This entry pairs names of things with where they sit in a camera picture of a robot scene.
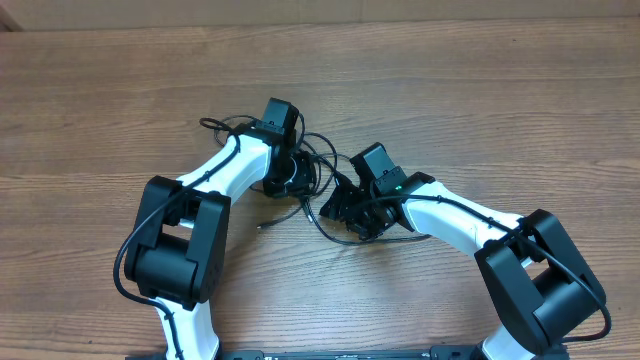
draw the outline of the black mounting plate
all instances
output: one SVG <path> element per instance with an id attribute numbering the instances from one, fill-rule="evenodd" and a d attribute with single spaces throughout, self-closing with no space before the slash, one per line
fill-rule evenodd
<path id="1" fill-rule="evenodd" d="M 247 350 L 227 352 L 216 360 L 483 360 L 477 345 L 436 345 L 422 350 L 368 350 L 263 353 Z M 569 360 L 565 347 L 550 350 L 535 360 Z"/>

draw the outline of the black bracket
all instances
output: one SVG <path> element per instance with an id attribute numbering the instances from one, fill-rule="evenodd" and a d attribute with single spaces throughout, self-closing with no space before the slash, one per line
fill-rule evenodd
<path id="1" fill-rule="evenodd" d="M 223 353 L 216 360 L 486 360 L 480 345 L 436 345 L 419 350 L 364 350 L 263 353 L 245 350 Z M 534 360 L 569 360 L 563 346 Z"/>
<path id="2" fill-rule="evenodd" d="M 316 183 L 311 154 L 307 151 L 291 154 L 289 163 L 293 172 L 286 176 L 267 176 L 262 180 L 262 188 L 266 196 L 278 199 L 287 196 L 300 197 L 313 193 L 312 185 Z"/>
<path id="3" fill-rule="evenodd" d="M 353 185 L 346 176 L 336 173 L 336 188 L 322 206 L 320 215 L 345 222 L 347 230 L 356 232 L 361 240 L 380 236 L 396 223 L 413 231 L 403 215 L 401 200 L 380 201 L 362 208 L 358 213 L 350 212 L 349 207 L 380 196 L 410 194 L 435 179 L 423 173 L 407 177 L 380 143 L 369 146 L 351 158 L 350 162 L 360 177 L 360 186 Z"/>
<path id="4" fill-rule="evenodd" d="M 604 289 L 558 219 L 536 210 L 520 220 L 522 235 L 536 243 L 579 276 L 602 301 Z M 502 324 L 522 347 L 537 355 L 559 344 L 562 338 L 597 309 L 593 298 L 560 269 L 549 268 L 531 280 L 521 265 L 526 257 L 544 258 L 507 235 L 489 241 L 475 253 L 491 300 Z"/>
<path id="5" fill-rule="evenodd" d="M 178 181 L 152 178 L 142 194 L 135 226 L 181 188 Z M 209 300 L 220 280 L 231 198 L 191 190 L 182 199 L 132 240 L 124 273 L 143 296 L 161 296 L 191 310 Z M 190 241 L 162 232 L 163 225 L 176 226 L 181 218 L 194 222 Z"/>

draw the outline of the wooden table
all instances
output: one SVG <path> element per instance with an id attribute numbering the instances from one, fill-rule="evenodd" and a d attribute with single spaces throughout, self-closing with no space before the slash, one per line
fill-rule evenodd
<path id="1" fill-rule="evenodd" d="M 556 214 L 614 319 L 573 357 L 640 357 L 640 21 L 627 18 L 0 34 L 0 358 L 162 350 L 155 311 L 111 278 L 144 184 L 218 151 L 198 118 L 260 116 L 272 96 L 341 152 L 380 141 L 462 196 Z M 475 262 L 444 242 L 346 248 L 302 215 L 256 230 L 293 207 L 248 193 L 232 210 L 212 299 L 227 349 L 477 343 L 499 324 Z"/>

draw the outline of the wire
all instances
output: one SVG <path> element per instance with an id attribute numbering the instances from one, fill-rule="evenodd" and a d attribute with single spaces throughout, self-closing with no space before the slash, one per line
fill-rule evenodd
<path id="1" fill-rule="evenodd" d="M 539 252 L 540 254 L 542 254 L 544 257 L 547 258 L 547 261 L 549 261 L 550 263 L 555 265 L 565 275 L 567 275 L 569 278 L 571 278 L 571 280 L 573 280 L 574 282 L 578 283 L 578 285 L 580 285 L 584 289 L 584 291 L 586 291 L 589 294 L 589 296 L 591 296 L 593 298 L 593 300 L 595 301 L 596 305 L 598 305 L 598 308 L 600 309 L 600 311 L 602 312 L 602 316 L 604 317 L 604 327 L 602 328 L 602 330 L 600 332 L 598 332 L 596 334 L 593 334 L 593 335 L 565 337 L 565 338 L 562 339 L 562 343 L 586 342 L 586 341 L 600 340 L 600 339 L 604 338 L 605 336 L 607 336 L 611 332 L 612 320 L 611 320 L 611 313 L 609 312 L 609 309 L 605 305 L 604 301 L 602 301 L 602 299 L 600 299 L 600 297 L 582 279 L 580 279 L 580 277 L 578 275 L 576 275 L 573 271 L 571 271 L 571 269 L 567 268 L 564 264 L 562 264 L 553 255 L 549 254 L 546 250 L 544 250 L 542 247 L 540 247 L 540 245 L 538 245 L 535 242 L 527 239 L 526 237 L 522 236 L 521 234 L 519 234 L 518 232 L 514 231 L 510 227 L 497 222 L 496 220 L 494 220 L 491 217 L 488 217 L 488 216 L 485 216 L 485 215 L 481 214 L 480 212 L 472 209 L 471 207 L 469 207 L 469 206 L 467 206 L 465 204 L 462 204 L 462 203 L 460 203 L 458 201 L 455 201 L 455 200 L 452 200 L 452 199 L 448 199 L 448 198 L 445 198 L 445 197 L 442 197 L 442 196 L 393 195 L 393 196 L 381 196 L 381 197 L 378 197 L 375 200 L 363 201 L 363 202 L 361 202 L 359 204 L 354 205 L 351 208 L 351 211 L 354 211 L 353 210 L 354 208 L 357 209 L 357 208 L 360 208 L 360 207 L 364 207 L 364 206 L 367 206 L 369 204 L 373 204 L 376 201 L 402 200 L 402 199 L 427 200 L 427 201 L 441 202 L 441 203 L 446 203 L 446 204 L 453 205 L 453 206 L 455 206 L 455 207 L 457 207 L 457 208 L 459 208 L 461 210 L 464 210 L 465 212 L 475 216 L 476 218 L 482 220 L 483 222 L 486 222 L 487 224 L 489 224 L 491 226 L 494 226 L 494 227 L 506 232 L 507 234 L 509 234 L 510 236 L 515 238 L 516 240 L 518 240 L 521 243 L 523 243 L 524 245 L 529 246 L 534 251 Z"/>
<path id="2" fill-rule="evenodd" d="M 338 172 L 335 167 L 333 167 L 333 165 L 331 165 L 331 163 L 329 163 L 329 161 L 327 159 L 325 159 L 324 157 L 321 157 L 319 155 L 315 155 L 317 157 L 317 159 L 319 159 L 319 161 L 327 166 L 332 174 L 335 172 Z M 341 244 L 341 245 L 346 245 L 346 246 L 359 246 L 359 245 L 368 245 L 368 244 L 374 244 L 374 243 L 383 243 L 383 244 L 387 244 L 387 243 L 399 243 L 399 242 L 417 242 L 417 241 L 423 241 L 426 239 L 431 238 L 431 235 L 419 235 L 419 236 L 412 236 L 412 237 L 398 237 L 398 238 L 390 238 L 390 239 L 378 239 L 377 236 L 371 237 L 369 239 L 366 240 L 361 240 L 360 242 L 354 242 L 354 241 L 346 241 L 346 240 L 340 240 L 335 238 L 334 236 L 329 235 L 323 228 L 322 225 L 320 225 L 320 223 L 318 222 L 318 219 L 316 218 L 315 214 L 313 213 L 313 210 L 311 209 L 311 203 L 308 199 L 306 199 L 305 204 L 303 205 L 303 207 L 306 206 L 306 212 L 309 215 L 309 219 L 311 220 L 311 222 L 316 226 L 316 228 L 318 228 L 318 231 L 320 231 L 320 233 L 327 238 L 330 241 L 333 241 L 337 244 Z"/>
<path id="3" fill-rule="evenodd" d="M 423 241 L 426 239 L 429 239 L 431 237 L 431 235 L 421 235 L 421 236 L 414 236 L 414 237 L 400 237 L 400 238 L 392 238 L 392 239 L 378 239 L 375 237 L 366 239 L 366 240 L 362 240 L 360 242 L 355 242 L 355 241 L 345 241 L 345 240 L 340 240 L 335 238 L 334 236 L 329 235 L 320 225 L 320 223 L 318 222 L 318 219 L 316 218 L 315 214 L 313 213 L 313 210 L 311 209 L 311 206 L 309 205 L 309 202 L 307 201 L 305 203 L 305 206 L 307 206 L 307 212 L 309 214 L 309 217 L 311 218 L 311 221 L 313 222 L 313 224 L 316 226 L 316 228 L 318 228 L 318 231 L 320 231 L 320 233 L 327 238 L 328 240 L 336 243 L 336 244 L 340 244 L 340 245 L 344 245 L 344 246 L 362 246 L 362 245 L 369 245 L 369 244 L 390 244 L 390 243 L 408 243 L 408 242 L 418 242 L 418 241 Z"/>
<path id="4" fill-rule="evenodd" d="M 285 216 L 283 216 L 283 217 L 281 217 L 279 219 L 266 221 L 266 222 L 258 224 L 258 229 L 266 229 L 268 227 L 271 227 L 271 226 L 274 226 L 274 225 L 278 225 L 281 222 L 287 221 L 287 220 L 291 219 L 295 214 L 299 213 L 300 210 L 302 210 L 302 205 L 298 206 L 295 210 L 293 210 L 288 215 L 285 215 Z"/>
<path id="5" fill-rule="evenodd" d="M 255 185 L 255 184 L 251 184 L 251 185 L 249 185 L 249 190 L 251 190 L 251 191 L 255 191 L 255 192 L 259 192 L 259 193 L 261 193 L 261 194 L 264 194 L 264 190 L 262 190 L 262 189 L 258 189 L 258 188 L 256 188 L 256 187 L 254 187 L 254 185 Z"/>
<path id="6" fill-rule="evenodd" d="M 302 140 L 302 144 L 306 145 L 314 155 L 318 153 L 316 149 L 311 146 L 311 144 L 309 144 L 309 142 L 307 142 L 306 140 Z M 320 194 L 318 193 L 318 189 L 320 188 L 320 181 L 322 181 L 322 168 L 318 166 L 316 170 L 316 183 L 312 190 L 314 194 L 317 194 L 316 196 Z"/>
<path id="7" fill-rule="evenodd" d="M 327 157 L 327 156 L 338 156 L 341 157 L 347 161 L 351 160 L 350 156 L 347 156 L 345 154 L 341 154 L 341 153 L 323 153 L 323 154 L 315 154 L 316 156 L 322 156 L 322 157 Z"/>
<path id="8" fill-rule="evenodd" d="M 331 141 L 326 136 L 324 136 L 322 134 L 314 133 L 314 132 L 309 132 L 307 135 L 317 137 L 317 138 L 323 140 L 324 142 L 326 142 L 327 145 L 329 145 L 329 148 L 331 149 L 331 155 L 334 156 L 333 171 L 331 172 L 331 175 L 329 175 L 329 179 L 327 180 L 326 184 L 324 184 L 324 186 L 322 187 L 322 190 L 320 190 L 317 193 L 316 197 L 318 197 L 325 190 L 327 190 L 327 187 L 329 186 L 329 184 L 331 183 L 331 180 L 333 179 L 333 173 L 336 171 L 335 169 L 338 167 L 338 156 L 337 156 L 337 152 L 336 152 L 335 146 L 333 146 Z"/>
<path id="9" fill-rule="evenodd" d="M 374 183 L 374 182 L 375 182 L 375 180 L 371 180 L 371 181 L 369 182 L 369 196 L 371 196 L 371 198 L 372 198 L 373 200 L 377 200 L 377 199 L 376 199 L 376 193 L 375 193 L 375 191 L 374 191 L 374 189 L 373 189 L 373 183 Z"/>
<path id="10" fill-rule="evenodd" d="M 300 119 L 300 125 L 302 125 L 302 131 L 300 132 L 300 137 L 298 138 L 296 145 L 291 149 L 291 154 L 300 150 L 300 146 L 302 146 L 302 142 L 304 141 L 305 132 L 307 131 L 307 126 L 304 124 L 304 116 L 302 116 L 301 112 L 298 112 L 298 118 Z"/>
<path id="11" fill-rule="evenodd" d="M 229 120 L 232 120 L 232 119 L 239 119 L 239 118 L 251 119 L 250 124 L 255 124 L 255 122 L 256 122 L 256 121 L 260 121 L 260 119 L 256 118 L 255 116 L 251 116 L 251 115 L 231 115 L 231 116 L 227 116 L 226 118 L 224 118 L 224 119 L 220 120 L 220 122 L 223 122 L 223 123 L 225 123 L 225 124 L 226 124 Z M 218 137 L 218 136 L 219 136 L 219 134 L 220 134 L 220 131 L 223 131 L 223 130 L 222 130 L 222 129 L 219 129 L 219 128 L 218 128 L 218 129 L 216 129 L 216 128 L 209 128 L 209 129 L 213 129 L 213 138 L 216 140 L 216 142 L 218 143 L 218 145 L 220 145 L 220 146 L 224 146 L 224 145 L 226 144 L 226 142 L 225 142 L 225 143 L 223 143 L 223 142 L 220 140 L 220 138 Z"/>
<path id="12" fill-rule="evenodd" d="M 160 206 L 158 206 L 153 212 L 151 212 L 151 214 L 149 214 L 149 216 L 147 216 L 138 226 L 135 227 L 135 229 L 133 229 L 133 231 L 131 231 L 129 236 L 127 236 L 125 241 L 122 243 L 122 246 L 120 247 L 120 250 L 118 250 L 118 254 L 116 255 L 116 259 L 115 259 L 115 261 L 113 263 L 113 282 L 114 282 L 114 284 L 116 286 L 116 289 L 118 289 L 118 292 L 120 292 L 120 294 L 122 294 L 122 296 L 124 296 L 125 298 L 127 298 L 129 300 L 133 300 L 133 301 L 135 301 L 137 303 L 140 303 L 140 304 L 154 306 L 154 307 L 160 309 L 165 314 L 165 319 L 169 321 L 169 327 L 171 329 L 171 338 L 172 338 L 172 341 L 173 341 L 173 346 L 174 346 L 174 348 L 176 350 L 176 358 L 178 358 L 180 360 L 184 360 L 184 354 L 183 354 L 182 349 L 180 348 L 180 342 L 178 341 L 178 330 L 176 328 L 176 324 L 175 324 L 175 319 L 173 317 L 173 313 L 171 312 L 171 310 L 169 310 L 169 308 L 166 305 L 164 305 L 163 303 L 161 303 L 159 301 L 148 299 L 148 298 L 144 298 L 144 297 L 140 297 L 140 296 L 137 296 L 137 295 L 134 295 L 134 294 L 128 292 L 122 286 L 122 281 L 120 280 L 120 266 L 122 264 L 122 259 L 124 257 L 124 254 L 126 253 L 128 247 L 129 247 L 129 244 L 131 243 L 131 241 L 135 238 L 135 236 L 140 232 L 140 230 L 145 225 L 153 222 L 154 220 L 155 221 L 162 221 L 162 218 L 159 218 L 159 219 L 157 218 L 158 214 L 163 212 L 170 205 L 172 205 L 176 200 L 178 200 L 179 198 L 184 196 L 186 193 L 191 191 L 193 188 L 195 188 L 196 186 L 200 185 L 204 181 L 208 180 L 213 174 L 215 174 L 220 169 L 225 167 L 240 152 L 240 137 L 237 134 L 233 133 L 233 129 L 231 127 L 229 127 L 227 124 L 225 124 L 222 121 L 211 119 L 211 118 L 202 118 L 202 119 L 200 119 L 200 125 L 208 128 L 208 129 L 214 129 L 214 130 L 219 129 L 219 130 L 228 131 L 229 134 L 234 136 L 234 138 L 236 140 L 236 144 L 235 144 L 235 146 L 233 148 L 233 151 L 231 152 L 231 154 L 229 154 L 229 156 L 227 156 L 224 160 L 222 160 L 213 169 L 211 169 L 209 171 L 206 171 L 204 173 L 204 175 L 202 175 L 201 177 L 196 179 L 191 184 L 183 186 L 178 192 L 176 192 L 174 195 L 169 197 Z"/>

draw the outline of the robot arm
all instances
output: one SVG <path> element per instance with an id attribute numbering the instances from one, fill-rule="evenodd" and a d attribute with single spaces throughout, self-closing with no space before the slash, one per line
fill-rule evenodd
<path id="1" fill-rule="evenodd" d="M 231 205 L 260 180 L 267 196 L 311 193 L 315 178 L 308 153 L 292 151 L 297 150 L 294 126 L 298 115 L 291 104 L 271 99 L 263 121 L 236 128 L 236 133 L 242 134 L 238 137 L 240 152 L 165 212 L 161 222 L 140 231 L 128 247 L 126 277 L 137 283 L 143 296 L 162 302 L 173 312 L 185 359 L 210 360 L 220 352 L 209 298 L 221 276 Z M 159 203 L 226 159 L 236 146 L 235 141 L 229 137 L 218 154 L 178 180 L 159 176 L 151 179 L 143 193 L 136 226 Z M 434 235 L 473 256 L 503 324 L 478 347 L 436 346 L 416 353 L 415 357 L 376 353 L 363 358 L 422 359 L 430 354 L 443 359 L 530 360 L 542 354 L 547 359 L 557 351 L 563 337 L 597 311 L 598 305 L 582 285 L 551 262 L 546 271 L 531 280 L 524 267 L 545 257 L 523 246 L 514 234 L 530 239 L 546 254 L 557 258 L 604 301 L 602 286 L 550 213 L 537 210 L 522 217 L 497 212 L 451 193 L 431 176 L 416 173 L 407 177 L 379 143 L 353 157 L 351 163 L 360 176 L 360 186 L 335 172 L 336 189 L 320 215 L 346 222 L 347 228 L 356 231 L 363 240 L 375 238 L 398 223 L 410 231 Z M 354 212 L 354 207 L 360 207 L 361 211 Z M 162 232 L 163 225 L 178 224 L 193 229 L 190 241 Z M 176 351 L 171 329 L 164 314 L 161 311 L 159 314 L 168 344 L 166 358 L 173 359 Z M 561 351 L 553 359 L 568 359 L 565 355 Z M 289 353 L 275 357 L 324 360 L 323 356 L 334 359 L 347 354 Z M 251 351 L 224 355 L 224 359 L 234 360 L 268 357 Z M 353 353 L 348 357 L 361 358 Z"/>
<path id="2" fill-rule="evenodd" d="M 125 260 L 125 276 L 138 285 L 140 293 L 164 304 L 172 313 L 182 356 L 190 360 L 211 360 L 219 351 L 219 340 L 211 322 L 209 298 L 223 267 L 229 210 L 254 182 L 263 180 L 272 192 L 282 191 L 281 181 L 294 172 L 296 159 L 289 150 L 295 143 L 298 110 L 290 103 L 271 99 L 263 121 L 235 129 L 240 151 L 207 181 L 194 187 L 162 221 L 153 222 L 133 239 Z M 215 156 L 195 171 L 170 180 L 156 176 L 145 187 L 136 227 L 158 204 L 183 186 L 202 178 L 236 147 L 230 136 Z M 187 241 L 162 232 L 162 227 L 192 229 Z M 157 309 L 167 339 L 167 359 L 176 358 L 169 320 Z"/>

